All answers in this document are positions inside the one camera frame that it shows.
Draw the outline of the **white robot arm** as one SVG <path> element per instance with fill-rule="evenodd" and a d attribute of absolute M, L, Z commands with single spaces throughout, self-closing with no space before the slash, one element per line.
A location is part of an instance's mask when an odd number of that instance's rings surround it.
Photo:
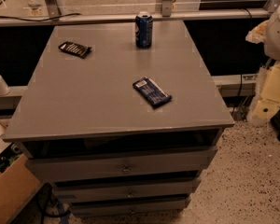
<path fill-rule="evenodd" d="M 264 51 L 275 63 L 266 71 L 252 114 L 259 119 L 271 119 L 280 110 L 280 6 L 267 22 Z"/>

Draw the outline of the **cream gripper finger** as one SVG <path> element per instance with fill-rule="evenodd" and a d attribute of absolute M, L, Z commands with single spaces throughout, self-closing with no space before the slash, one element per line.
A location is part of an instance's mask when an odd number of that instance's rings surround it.
<path fill-rule="evenodd" d="M 280 110 L 280 62 L 269 69 L 260 68 L 256 95 L 251 103 L 252 117 L 271 119 Z"/>

